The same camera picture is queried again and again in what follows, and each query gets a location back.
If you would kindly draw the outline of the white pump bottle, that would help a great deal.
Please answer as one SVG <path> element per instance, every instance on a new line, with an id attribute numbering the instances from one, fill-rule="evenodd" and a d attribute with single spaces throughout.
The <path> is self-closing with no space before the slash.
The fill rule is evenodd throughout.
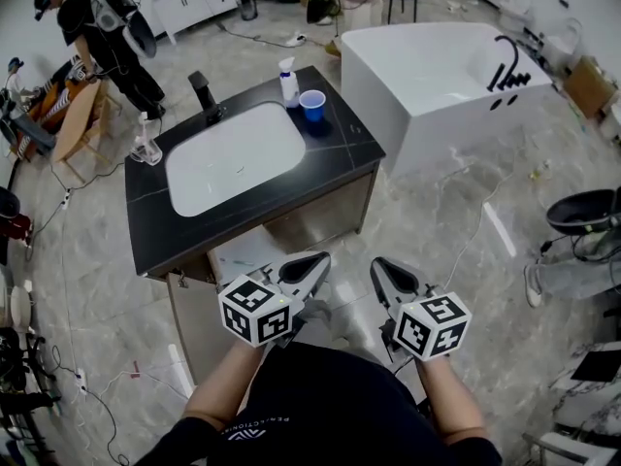
<path id="1" fill-rule="evenodd" d="M 300 88 L 297 75 L 293 70 L 294 62 L 295 57 L 290 56 L 278 63 L 282 98 L 287 109 L 295 109 L 300 105 Z"/>

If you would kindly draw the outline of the clear glass tumbler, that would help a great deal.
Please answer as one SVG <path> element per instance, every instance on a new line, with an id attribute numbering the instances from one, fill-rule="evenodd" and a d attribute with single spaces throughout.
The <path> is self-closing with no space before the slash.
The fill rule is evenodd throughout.
<path id="1" fill-rule="evenodd" d="M 162 151 L 153 140 L 136 137 L 130 150 L 130 157 L 136 162 L 155 166 L 162 158 Z"/>

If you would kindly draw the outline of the white bathtub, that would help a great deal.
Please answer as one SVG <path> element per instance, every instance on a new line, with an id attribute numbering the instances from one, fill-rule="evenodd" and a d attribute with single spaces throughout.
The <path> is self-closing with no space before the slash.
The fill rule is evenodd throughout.
<path id="1" fill-rule="evenodd" d="M 516 71 L 527 85 L 487 90 L 513 51 L 483 22 L 419 22 L 347 31 L 341 94 L 400 177 L 452 153 L 507 135 L 539 110 L 552 80 L 523 50 Z"/>

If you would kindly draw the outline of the white toilet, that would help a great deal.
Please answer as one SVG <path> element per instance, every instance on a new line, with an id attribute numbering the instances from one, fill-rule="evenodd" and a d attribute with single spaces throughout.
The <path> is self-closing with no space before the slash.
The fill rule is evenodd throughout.
<path id="1" fill-rule="evenodd" d="M 582 30 L 578 19 L 568 17 L 544 36 L 541 53 L 552 70 L 567 65 L 581 41 Z"/>

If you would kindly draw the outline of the white round stool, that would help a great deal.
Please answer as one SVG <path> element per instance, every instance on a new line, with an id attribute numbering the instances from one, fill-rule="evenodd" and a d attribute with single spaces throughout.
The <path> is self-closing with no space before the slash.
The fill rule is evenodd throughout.
<path id="1" fill-rule="evenodd" d="M 10 297 L 10 311 L 15 331 L 28 331 L 32 319 L 32 301 L 25 287 L 14 286 Z"/>

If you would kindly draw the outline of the round wooden table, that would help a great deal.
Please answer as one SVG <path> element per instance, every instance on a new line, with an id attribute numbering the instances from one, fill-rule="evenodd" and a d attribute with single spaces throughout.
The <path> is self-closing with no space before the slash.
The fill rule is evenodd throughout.
<path id="1" fill-rule="evenodd" d="M 109 126 L 111 105 L 117 108 L 118 114 L 122 112 L 120 104 L 109 93 L 109 82 L 98 80 L 89 83 L 70 103 L 57 134 L 52 161 L 64 165 L 81 184 L 86 184 L 86 181 L 69 159 L 80 150 L 87 149 L 101 161 L 110 164 L 110 160 L 93 147 L 90 141 L 95 137 L 112 137 Z"/>

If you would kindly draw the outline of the grey cabinet door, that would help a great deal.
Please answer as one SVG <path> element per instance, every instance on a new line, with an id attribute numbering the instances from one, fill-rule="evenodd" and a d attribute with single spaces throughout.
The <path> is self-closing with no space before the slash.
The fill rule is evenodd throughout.
<path id="1" fill-rule="evenodd" d="M 233 345 L 221 323 L 216 286 L 169 273 L 169 297 L 185 360 L 193 381 L 204 381 Z"/>

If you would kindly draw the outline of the metal frame rack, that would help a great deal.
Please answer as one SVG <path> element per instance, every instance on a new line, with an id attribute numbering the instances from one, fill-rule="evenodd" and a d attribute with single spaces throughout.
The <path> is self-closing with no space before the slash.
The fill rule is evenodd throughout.
<path id="1" fill-rule="evenodd" d="M 524 466 L 621 466 L 621 449 L 580 442 L 548 432 L 539 438 L 523 433 L 529 457 Z"/>

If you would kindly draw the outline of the black vanity with white sink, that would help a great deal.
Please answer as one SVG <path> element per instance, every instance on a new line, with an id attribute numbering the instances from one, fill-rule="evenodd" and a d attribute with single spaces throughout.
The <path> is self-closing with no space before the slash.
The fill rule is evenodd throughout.
<path id="1" fill-rule="evenodd" d="M 335 155 L 293 171 L 196 217 L 176 216 L 163 198 L 147 199 L 154 220 L 132 233 L 139 275 L 164 281 L 169 273 L 211 284 L 225 282 L 216 248 L 265 226 L 287 253 L 314 246 L 364 224 L 379 163 L 346 170 Z"/>
<path id="2" fill-rule="evenodd" d="M 174 271 L 190 273 L 209 251 L 263 224 L 282 226 L 283 241 L 301 250 L 317 243 L 303 229 L 311 221 L 320 223 L 321 241 L 361 231 L 385 153 L 315 67 L 299 70 L 298 76 L 300 86 L 327 97 L 320 122 L 311 123 L 300 110 L 289 113 L 307 146 L 301 162 L 229 203 L 196 217 L 177 216 L 163 169 L 126 158 L 126 205 L 138 275 L 162 279 Z"/>

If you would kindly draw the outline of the person's grey trousers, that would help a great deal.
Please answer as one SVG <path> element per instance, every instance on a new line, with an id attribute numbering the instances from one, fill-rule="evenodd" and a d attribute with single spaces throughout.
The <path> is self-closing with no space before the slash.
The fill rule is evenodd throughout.
<path id="1" fill-rule="evenodd" d="M 324 300 L 311 299 L 305 308 L 297 314 L 303 324 L 292 341 L 314 347 L 340 350 L 358 356 L 367 361 L 381 365 L 382 362 L 362 346 L 350 342 L 345 335 L 337 333 L 333 327 L 332 312 Z"/>

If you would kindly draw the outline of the person's left forearm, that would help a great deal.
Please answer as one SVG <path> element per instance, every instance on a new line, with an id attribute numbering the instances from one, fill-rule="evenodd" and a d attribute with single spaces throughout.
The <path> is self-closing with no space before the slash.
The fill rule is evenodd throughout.
<path id="1" fill-rule="evenodd" d="M 237 415 L 264 350 L 236 342 L 215 370 L 194 389 L 183 416 L 197 417 L 216 429 L 224 428 Z"/>

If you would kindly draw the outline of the black tablet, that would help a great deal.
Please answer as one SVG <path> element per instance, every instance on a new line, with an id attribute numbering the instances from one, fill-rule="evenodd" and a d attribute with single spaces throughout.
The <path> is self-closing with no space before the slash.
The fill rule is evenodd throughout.
<path id="1" fill-rule="evenodd" d="M 621 349 L 590 351 L 573 372 L 574 381 L 611 383 L 621 368 Z"/>

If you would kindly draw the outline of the pink electric toothbrush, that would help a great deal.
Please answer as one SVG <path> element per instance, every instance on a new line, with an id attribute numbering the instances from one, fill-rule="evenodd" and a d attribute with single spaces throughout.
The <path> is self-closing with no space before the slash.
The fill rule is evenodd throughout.
<path id="1" fill-rule="evenodd" d="M 134 142 L 134 151 L 139 156 L 144 156 L 149 150 L 149 137 L 147 125 L 149 124 L 147 112 L 142 112 L 139 116 L 140 131 Z"/>

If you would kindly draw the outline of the blue plastic cup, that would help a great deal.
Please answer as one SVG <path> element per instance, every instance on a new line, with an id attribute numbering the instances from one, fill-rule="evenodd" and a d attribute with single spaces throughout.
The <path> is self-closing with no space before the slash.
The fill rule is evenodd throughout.
<path id="1" fill-rule="evenodd" d="M 326 95 L 316 89 L 306 90 L 299 96 L 299 103 L 309 122 L 320 122 L 324 118 Z"/>

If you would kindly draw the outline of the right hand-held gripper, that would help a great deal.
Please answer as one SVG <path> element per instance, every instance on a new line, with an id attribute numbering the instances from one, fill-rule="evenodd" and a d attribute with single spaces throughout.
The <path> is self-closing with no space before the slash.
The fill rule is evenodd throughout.
<path id="1" fill-rule="evenodd" d="M 426 362 L 461 347 L 472 314 L 455 292 L 429 297 L 432 285 L 423 273 L 393 258 L 375 258 L 370 274 L 379 303 L 385 309 L 396 308 L 380 327 L 389 351 Z M 411 296 L 426 298 L 401 304 L 400 297 Z"/>

